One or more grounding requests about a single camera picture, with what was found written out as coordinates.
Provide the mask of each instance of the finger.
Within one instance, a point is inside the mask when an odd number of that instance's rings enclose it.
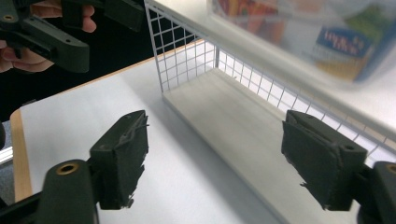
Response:
[[[15,62],[13,63],[15,68],[27,71],[27,72],[43,72],[47,70],[49,67],[53,66],[53,62],[51,61],[44,61],[41,63],[20,63]]]
[[[4,49],[7,46],[6,40],[0,40],[0,49]]]
[[[93,6],[83,6],[82,7],[82,16],[90,17],[95,13],[95,8]]]
[[[20,63],[30,63],[30,64],[42,63],[46,60],[45,58],[30,51],[29,49],[21,50],[21,58],[20,59],[15,55],[15,50],[12,48],[5,48],[3,50],[2,56],[6,61],[9,61],[9,62],[20,62]]]
[[[92,33],[96,30],[96,23],[89,17],[84,17],[82,22],[82,30],[87,33]]]
[[[6,72],[12,68],[12,62],[9,62],[3,59],[4,50],[1,50],[1,57],[0,57],[0,73]]]
[[[31,6],[30,11],[33,15],[40,18],[62,17],[62,10],[57,7]]]
[[[56,7],[61,9],[62,5],[61,5],[61,1],[57,1],[57,0],[47,0],[47,1],[42,1],[39,3],[34,3],[34,6],[39,6],[39,7]]]

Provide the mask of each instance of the white surface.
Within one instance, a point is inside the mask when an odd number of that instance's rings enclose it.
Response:
[[[315,96],[318,102],[325,102],[396,140],[396,68],[381,73],[375,82],[359,88],[350,90],[347,87],[334,87],[336,85],[333,85],[333,80],[315,67],[261,41],[258,37],[241,32],[229,23],[208,16],[206,0],[146,1],[170,17],[199,30],[208,40],[219,44],[245,62],[275,74],[293,88],[301,88]],[[394,56],[389,57],[389,60],[394,61]]]
[[[8,147],[0,150],[0,165],[5,163],[6,161],[12,160],[12,156],[13,156],[12,147]]]
[[[106,223],[278,223],[266,205],[164,103],[154,61],[21,108],[33,192],[47,170],[87,160],[122,115],[145,109],[149,153],[131,209],[100,211]]]
[[[324,211],[281,154],[284,114],[219,69],[164,94],[235,171],[289,223],[356,223]]]

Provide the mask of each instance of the white table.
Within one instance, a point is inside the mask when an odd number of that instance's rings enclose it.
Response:
[[[16,111],[11,125],[18,197],[39,192],[53,165],[87,160],[90,147],[117,119],[145,109],[149,154],[134,204],[100,211],[101,223],[282,222],[168,107],[156,74],[149,60]]]

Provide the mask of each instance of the wire grid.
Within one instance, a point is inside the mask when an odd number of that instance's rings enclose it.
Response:
[[[168,17],[158,8],[146,4],[146,9],[162,91],[169,91],[217,67],[285,114],[291,109],[314,116],[366,148],[368,166],[372,167],[376,161],[396,162],[393,140],[304,90],[287,87],[265,71],[255,69],[210,43],[199,31]]]

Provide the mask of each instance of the screw hole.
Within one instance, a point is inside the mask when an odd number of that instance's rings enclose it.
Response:
[[[14,17],[11,16],[11,15],[6,15],[6,16],[3,17],[3,19],[6,20],[6,21],[13,21]]]
[[[392,173],[396,174],[396,164],[390,164],[390,165],[388,165],[388,169],[389,169]]]
[[[347,150],[353,150],[355,149],[353,146],[343,146],[343,148],[347,149]]]
[[[57,175],[69,175],[75,172],[78,169],[78,164],[76,163],[67,163],[56,170]]]

